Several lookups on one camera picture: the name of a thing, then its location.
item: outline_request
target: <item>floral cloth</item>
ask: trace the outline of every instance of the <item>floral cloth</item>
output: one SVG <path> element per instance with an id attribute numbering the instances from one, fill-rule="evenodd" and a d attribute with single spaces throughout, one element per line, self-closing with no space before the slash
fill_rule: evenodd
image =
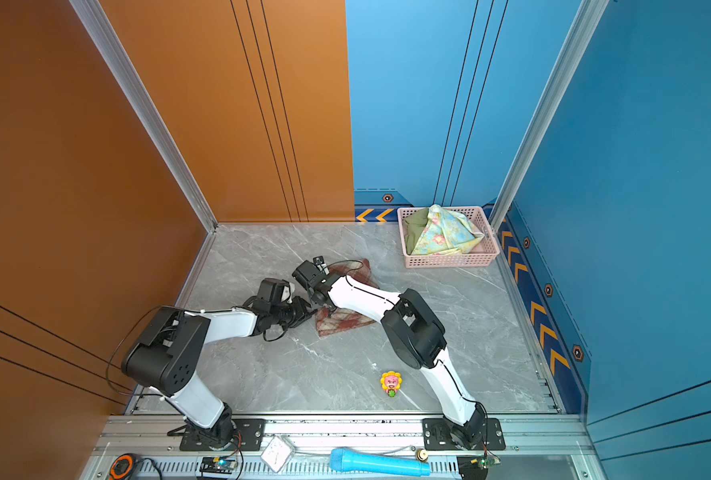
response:
<path id="1" fill-rule="evenodd" d="M 410 255 L 466 254 L 483 237 L 465 215 L 433 205 L 427 210 L 427 226 Z"/>

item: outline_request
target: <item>basket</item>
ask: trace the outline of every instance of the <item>basket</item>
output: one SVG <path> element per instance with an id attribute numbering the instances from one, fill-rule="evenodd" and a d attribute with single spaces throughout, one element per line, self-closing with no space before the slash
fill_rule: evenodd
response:
<path id="1" fill-rule="evenodd" d="M 489 266 L 500 253 L 496 236 L 491 231 L 484 210 L 480 206 L 447 206 L 447 210 L 465 215 L 484 234 L 481 242 L 469 254 L 459 255 L 407 255 L 404 219 L 421 208 L 399 208 L 401 249 L 406 268 L 433 268 L 438 266 Z"/>

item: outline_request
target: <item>black line on wall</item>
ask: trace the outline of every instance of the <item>black line on wall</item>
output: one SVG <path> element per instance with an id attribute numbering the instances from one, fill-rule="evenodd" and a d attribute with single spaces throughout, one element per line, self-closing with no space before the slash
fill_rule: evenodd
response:
<path id="1" fill-rule="evenodd" d="M 652 448 L 651 450 L 645 450 L 643 452 L 635 452 L 635 453 L 628 453 L 626 455 L 618 455 L 616 457 L 609 457 L 609 458 L 601 458 L 601 462 L 605 462 L 607 460 L 616 460 L 618 458 L 626 458 L 626 457 L 632 457 L 636 455 L 643 455 L 644 453 L 653 453 L 653 452 L 661 452 L 662 450 L 672 450 L 673 448 L 681 448 L 681 447 L 689 447 L 692 445 L 700 445 L 702 443 L 710 443 L 711 438 L 708 438 L 707 440 L 698 440 L 696 442 L 689 442 L 689 443 L 682 443 L 680 445 L 674 445 L 670 447 L 661 447 L 661 448 Z"/>
<path id="2" fill-rule="evenodd" d="M 278 91 L 281 93 L 281 107 L 284 109 L 284 118 L 286 119 L 286 129 L 289 131 L 289 142 L 292 145 L 292 158 L 294 159 L 294 168 L 297 170 L 297 180 L 300 182 L 300 195 L 303 197 L 303 206 L 305 207 L 305 218 L 310 222 L 310 217 L 307 212 L 307 202 L 305 202 L 305 190 L 303 188 L 303 179 L 300 177 L 300 166 L 297 164 L 297 153 L 294 151 L 294 138 L 292 137 L 292 128 L 289 125 L 289 115 L 286 113 L 286 102 L 284 101 L 284 90 L 281 88 L 281 78 L 278 75 L 278 65 L 276 64 L 276 54 L 273 50 L 273 41 L 270 40 L 270 28 L 267 26 L 267 16 L 265 16 L 265 3 L 260 0 L 262 6 L 262 16 L 265 21 L 265 31 L 267 32 L 267 42 L 270 44 L 270 55 L 273 57 L 273 68 L 276 70 L 276 80 L 278 81 Z"/>
<path id="3" fill-rule="evenodd" d="M 39 375 L 43 375 L 43 376 L 45 376 L 45 377 L 47 377 L 47 378 L 50 378 L 50 379 L 52 379 L 52 380 L 57 380 L 58 382 L 64 383 L 65 385 L 70 385 L 70 386 L 73 387 L 73 388 L 76 388 L 76 389 L 79 389 L 79 390 L 83 390 L 83 391 L 86 392 L 86 393 L 91 393 L 91 394 L 94 395 L 94 396 L 98 396 L 98 397 L 104 398 L 104 399 L 106 399 L 106 400 L 110 400 L 111 402 L 116 402 L 116 403 L 117 403 L 118 405 L 120 405 L 120 406 L 126 406 L 125 403 L 119 402 L 118 400 L 113 400 L 113 399 L 110 398 L 110 397 L 106 397 L 106 396 L 104 396 L 104 395 L 100 395 L 99 393 L 92 392 L 92 390 L 87 390 L 87 389 L 85 389 L 85 388 L 83 388 L 83 387 L 81 387 L 81 386 L 74 385 L 73 383 L 66 382 L 65 380 L 62 380 L 62 379 L 58 379 L 57 377 L 51 376 L 51 375 L 49 375 L 48 373 L 43 373 L 43 372 L 40 372 L 39 370 L 32 369 L 32 368 L 30 368 L 29 366 L 25 366 L 25 365 L 23 365 L 23 364 L 21 364 L 21 363 L 17 363 L 17 362 L 15 362 L 14 360 L 5 359 L 5 358 L 2 357 L 2 356 L 0 356 L 0 360 L 3 360 L 4 362 L 9 362 L 9 363 L 11 363 L 11 364 L 13 364 L 13 365 L 16 365 L 16 366 L 20 366 L 20 367 L 22 367 L 22 368 L 25 369 L 25 370 L 29 370 L 29 371 L 34 372 L 34 373 L 37 373 L 37 374 L 39 374 Z"/>
<path id="4" fill-rule="evenodd" d="M 675 392 L 675 393 L 671 393 L 671 394 L 669 394 L 669 395 L 661 396 L 660 398 L 655 398 L 654 400 L 650 400 L 650 401 L 648 401 L 648 402 L 646 402 L 646 403 L 641 403 L 641 404 L 638 405 L 638 406 L 630 407 L 630 408 L 628 408 L 627 410 L 622 410 L 621 412 L 615 413 L 615 414 L 610 415 L 610 416 L 608 416 L 608 417 L 603 417 L 603 418 L 601 418 L 601 419 L 599 419 L 599 420 L 594 420 L 594 421 L 588 423 L 587 425 L 588 425 L 588 426 L 591 426 L 591 425 L 593 425 L 593 424 L 602 422 L 602 421 L 604 421 L 604 420 L 608 420 L 609 418 L 613 418 L 613 417 L 616 417 L 616 416 L 618 416 L 618 415 L 622 415 L 623 413 L 631 412 L 632 410 L 635 410 L 635 409 L 637 409 L 637 408 L 645 407 L 645 406 L 647 406 L 647 405 L 651 405 L 652 403 L 657 403 L 657 402 L 659 402 L 660 400 L 664 400 L 665 398 L 670 398 L 670 397 L 673 397 L 673 396 L 676 396 L 676 395 L 680 395 L 681 393 L 688 392 L 689 390 L 698 389 L 698 388 L 700 388 L 701 386 L 708 385 L 709 383 L 711 383 L 711 379 L 708 380 L 708 381 L 706 381 L 706 382 L 699 383 L 699 384 L 697 384 L 697 385 L 695 385 L 695 386 L 691 386 L 691 387 L 689 387 L 688 389 L 678 390 L 678 391 Z"/>
<path id="5" fill-rule="evenodd" d="M 632 432 L 620 433 L 619 435 L 615 435 L 615 436 L 609 437 L 609 438 L 604 438 L 603 440 L 593 440 L 593 443 L 605 442 L 605 441 L 607 441 L 607 440 L 613 440 L 613 439 L 615 439 L 615 438 L 619 438 L 619 437 L 624 437 L 624 436 L 632 435 L 632 434 L 634 434 L 634 433 L 645 432 L 646 430 L 651 430 L 652 428 L 657 428 L 657 427 L 661 427 L 661 426 L 665 426 L 665 425 L 670 425 L 670 424 L 672 424 L 672 423 L 678 423 L 678 422 L 682 422 L 683 420 L 689 420 L 689 419 L 691 419 L 691 418 L 697 418 L 697 417 L 701 417 L 701 416 L 705 416 L 705 415 L 709 415 L 709 414 L 711 414 L 711 410 L 708 410 L 707 412 L 702 412 L 702 413 L 695 413 L 694 415 L 689 415 L 689 416 L 686 416 L 686 417 L 678 418 L 677 420 L 670 420 L 670 421 L 668 421 L 668 422 L 658 423 L 657 425 L 652 425 L 651 427 L 639 428 L 638 430 L 633 430 Z"/>
<path id="6" fill-rule="evenodd" d="M 3 306 L 3 305 L 1 305 L 1 304 L 0 304 L 0 309 L 1 309 L 1 310 L 4 310 L 5 312 L 11 313 L 12 315 L 16 316 L 16 317 L 19 318 L 20 320 L 23 320 L 23 321 L 25 321 L 25 322 L 27 322 L 27 323 L 30 323 L 31 325 L 33 325 L 33 326 L 36 327 L 37 329 L 43 330 L 44 332 L 48 333 L 48 334 L 51 335 L 51 336 L 54 336 L 54 337 L 56 337 L 56 338 L 59 338 L 59 339 L 62 340 L 63 342 L 65 342 L 65 343 L 67 343 L 67 344 L 69 344 L 69 345 L 74 346 L 75 348 L 81 350 L 82 352 L 88 353 L 89 355 L 91 355 L 91 356 L 94 357 L 95 359 L 101 360 L 102 363 L 107 363 L 107 362 L 108 362 L 108 360 L 103 359 L 103 358 L 100 357 L 99 355 L 94 355 L 92 352 L 86 350 L 85 348 L 76 345 L 75 343 L 71 342 L 70 340 L 66 340 L 65 338 L 61 337 L 60 335 L 57 335 L 56 333 L 54 333 L 54 332 L 51 331 L 51 330 L 47 330 L 47 329 L 43 328 L 42 326 L 40 326 L 40 325 L 37 324 L 36 322 L 33 322 L 33 321 L 30 321 L 30 320 L 26 319 L 24 316 L 20 315 L 19 313 L 12 312 L 10 309 L 6 308 L 5 306 Z M 113 365 L 113 366 L 114 366 L 115 368 L 117 368 L 117 369 L 120 370 L 120 366 L 116 366 L 116 365 Z"/>
<path id="7" fill-rule="evenodd" d="M 270 83 L 267 81 L 267 73 L 265 72 L 265 62 L 262 59 L 260 51 L 260 41 L 257 39 L 257 31 L 254 28 L 254 18 L 252 18 L 252 9 L 249 7 L 249 0 L 246 0 L 246 10 L 249 11 L 249 22 L 252 24 L 252 33 L 254 33 L 254 43 L 257 46 L 257 54 L 260 56 L 260 66 L 262 67 L 262 75 L 265 78 L 265 88 L 267 89 L 267 98 L 270 101 L 270 110 L 273 111 L 273 119 L 276 122 L 276 132 L 278 132 L 278 141 L 281 143 L 281 154 L 284 156 L 284 165 L 286 166 L 286 177 L 289 178 L 289 188 L 292 189 L 292 198 L 294 199 L 294 208 L 297 210 L 297 220 L 301 221 L 300 206 L 297 204 L 297 195 L 294 193 L 294 184 L 292 182 L 292 174 L 289 170 L 289 161 L 286 159 L 286 149 L 284 148 L 284 140 L 281 138 L 281 127 L 278 125 L 278 117 L 276 116 L 276 107 L 273 105 L 273 95 L 270 93 Z"/>
<path id="8" fill-rule="evenodd" d="M 67 363 L 67 364 L 69 364 L 69 365 L 73 365 L 73 366 L 74 366 L 75 368 L 77 368 L 77 369 L 83 370 L 83 371 L 85 371 L 85 372 L 87 372 L 87 373 L 91 373 L 92 375 L 96 376 L 98 379 L 103 379 L 103 380 L 105 379 L 105 377 L 101 376 L 99 373 L 94 373 L 94 372 L 92 372 L 92 370 L 85 369 L 85 368 L 83 368 L 83 367 L 80 366 L 80 365 L 76 365 L 75 363 L 71 362 L 70 360 L 66 360 L 66 359 L 64 359 L 64 358 L 62 358 L 62 357 L 60 357 L 60 356 L 57 356 L 57 355 L 53 354 L 52 352 L 47 352 L 46 350 L 44 350 L 44 349 L 42 349 L 42 348 L 39 348 L 39 347 L 33 345 L 32 343 L 29 343 L 29 342 L 26 342 L 26 341 L 24 341 L 24 340 L 22 340 L 22 339 L 19 339 L 19 338 L 17 338 L 17 337 L 14 336 L 14 335 L 11 335 L 11 334 L 9 334 L 9 333 L 6 333 L 6 332 L 4 332 L 3 330 L 0 330 L 0 333 L 3 334 L 3 335 L 6 335 L 6 336 L 9 337 L 10 339 L 14 339 L 14 340 L 17 340 L 17 341 L 20 342 L 20 343 L 24 343 L 25 345 L 30 346 L 30 347 L 32 347 L 32 348 L 34 348 L 34 349 L 36 349 L 36 350 L 38 350 L 38 351 L 40 351 L 40 352 L 43 352 L 43 353 L 45 353 L 45 354 L 47 354 L 47 355 L 49 355 L 49 356 L 51 356 L 51 357 L 53 357 L 53 358 L 55 358 L 55 359 L 57 359 L 57 360 L 62 360 L 63 362 L 65 362 L 65 363 Z M 114 383 L 115 385 L 117 385 L 117 386 L 120 386 L 121 388 L 124 388 L 124 389 L 129 390 L 130 392 L 133 391 L 133 390 L 130 389 L 129 387 L 123 386 L 123 385 L 121 385 L 120 383 L 117 383 L 117 382 L 113 382 L 113 383 Z"/>
<path id="9" fill-rule="evenodd" d="M 467 60 L 467 50 L 470 49 L 470 39 L 473 36 L 473 25 L 475 25 L 475 14 L 478 11 L 478 2 L 475 0 L 475 9 L 473 10 L 473 21 L 470 23 L 470 33 L 467 34 L 467 45 L 465 46 L 465 56 L 462 57 L 462 68 L 459 71 L 459 81 L 457 82 L 457 93 L 454 96 L 454 105 L 451 107 L 451 118 L 449 118 L 449 129 L 446 131 L 446 142 L 444 143 L 444 153 L 441 155 L 441 167 L 438 168 L 438 179 L 435 181 L 435 191 L 433 192 L 433 204 L 435 204 L 435 196 L 438 195 L 438 185 L 441 183 L 441 172 L 444 170 L 444 158 L 446 157 L 446 148 L 449 145 L 449 135 L 451 134 L 451 123 L 454 121 L 454 112 L 457 109 L 457 98 L 459 97 L 459 88 L 462 85 L 462 74 L 465 73 L 465 61 Z"/>
<path id="10" fill-rule="evenodd" d="M 444 187 L 444 196 L 441 198 L 441 205 L 446 202 L 446 191 L 449 187 L 449 180 L 451 180 L 451 172 L 454 171 L 454 160 L 457 157 L 457 149 L 459 148 L 459 139 L 462 136 L 462 129 L 465 127 L 465 118 L 467 117 L 467 106 L 470 104 L 470 95 L 473 92 L 473 85 L 475 84 L 475 76 L 478 72 L 478 63 L 481 61 L 481 52 L 484 50 L 484 41 L 486 40 L 486 33 L 489 30 L 489 20 L 491 20 L 491 10 L 494 9 L 494 0 L 491 2 L 489 7 L 489 15 L 486 17 L 486 26 L 484 27 L 484 36 L 481 37 L 481 47 L 478 48 L 478 58 L 475 60 L 475 69 L 473 70 L 473 79 L 470 82 L 470 90 L 467 91 L 467 100 L 465 101 L 465 110 L 462 113 L 462 122 L 459 124 L 459 132 L 457 132 L 457 143 L 454 147 L 454 154 L 451 156 L 451 165 L 449 165 L 449 176 L 446 178 L 446 187 Z"/>
<path id="11" fill-rule="evenodd" d="M 504 3 L 504 9 L 502 10 L 502 18 L 500 18 L 500 26 L 497 29 L 497 36 L 495 37 L 495 46 L 491 49 L 491 55 L 489 56 L 489 65 L 486 67 L 486 74 L 484 76 L 484 84 L 481 86 L 481 94 L 478 95 L 478 104 L 475 106 L 475 113 L 473 114 L 473 123 L 470 126 L 470 131 L 467 133 L 467 143 L 465 144 L 465 152 L 462 154 L 462 160 L 459 162 L 459 170 L 457 171 L 457 180 L 454 183 L 454 190 L 451 192 L 451 200 L 449 200 L 449 205 L 454 204 L 454 196 L 457 193 L 457 185 L 459 184 L 459 176 L 462 173 L 462 165 L 465 164 L 465 157 L 467 156 L 467 147 L 470 145 L 470 137 L 473 136 L 473 128 L 475 127 L 475 119 L 478 116 L 478 108 L 481 107 L 481 99 L 484 97 L 484 88 L 486 88 L 486 81 L 489 78 L 489 70 L 491 70 L 491 60 L 495 57 L 495 50 L 497 50 L 497 41 L 499 40 L 499 34 L 502 31 L 502 23 L 504 22 L 504 14 L 507 12 L 507 4 L 510 0 Z"/>
<path id="12" fill-rule="evenodd" d="M 260 92 L 257 91 L 257 84 L 254 82 L 254 73 L 252 73 L 252 65 L 249 63 L 249 54 L 246 53 L 246 44 L 244 43 L 244 36 L 241 34 L 241 27 L 238 25 L 238 15 L 236 14 L 236 6 L 233 5 L 233 0 L 230 0 L 230 7 L 233 9 L 233 17 L 236 20 L 236 28 L 238 28 L 238 36 L 241 39 L 241 46 L 244 47 L 244 57 L 246 57 L 246 66 L 249 67 L 249 76 L 252 78 L 252 85 L 254 85 L 254 94 L 257 97 L 257 105 L 260 107 L 260 115 L 262 115 L 262 123 L 265 125 L 265 134 L 267 135 L 267 143 L 270 146 L 270 153 L 273 155 L 273 162 L 276 164 L 276 173 L 278 174 L 278 183 L 281 185 L 281 193 L 284 195 L 284 203 L 286 204 L 286 213 L 289 215 L 289 221 L 292 220 L 292 211 L 289 209 L 289 201 L 286 199 L 286 191 L 284 190 L 284 182 L 281 181 L 281 170 L 278 169 L 278 160 L 276 159 L 276 152 L 273 149 L 273 142 L 270 141 L 270 130 L 267 128 L 267 122 L 265 121 L 265 112 L 262 111 L 262 104 L 260 103 Z"/>

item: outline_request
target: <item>gray marble floor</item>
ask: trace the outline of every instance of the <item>gray marble floor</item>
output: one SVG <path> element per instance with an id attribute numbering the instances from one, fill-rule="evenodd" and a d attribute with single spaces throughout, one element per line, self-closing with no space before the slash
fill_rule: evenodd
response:
<path id="1" fill-rule="evenodd" d="M 318 255 L 330 264 L 368 258 L 380 288 L 421 293 L 446 327 L 459 376 L 490 412 L 547 411 L 497 267 L 407 269 L 397 224 L 220 225 L 187 307 L 239 305 L 263 278 L 294 281 L 293 270 Z M 389 370 L 404 378 L 395 398 L 380 387 Z M 215 342 L 204 349 L 197 372 L 234 412 L 441 409 L 425 378 L 392 351 L 379 324 L 319 338 L 308 321 L 277 342 Z M 138 403 L 139 413 L 169 410 L 155 398 Z"/>

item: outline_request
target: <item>orange wall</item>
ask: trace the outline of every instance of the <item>orange wall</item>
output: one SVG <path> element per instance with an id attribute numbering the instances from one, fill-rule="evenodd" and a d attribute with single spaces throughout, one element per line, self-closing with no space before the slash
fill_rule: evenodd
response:
<path id="1" fill-rule="evenodd" d="M 352 220 L 344 0 L 101 4 L 217 220 Z"/>
<path id="2" fill-rule="evenodd" d="M 0 478 L 78 475 L 204 235 L 71 5 L 0 0 Z"/>

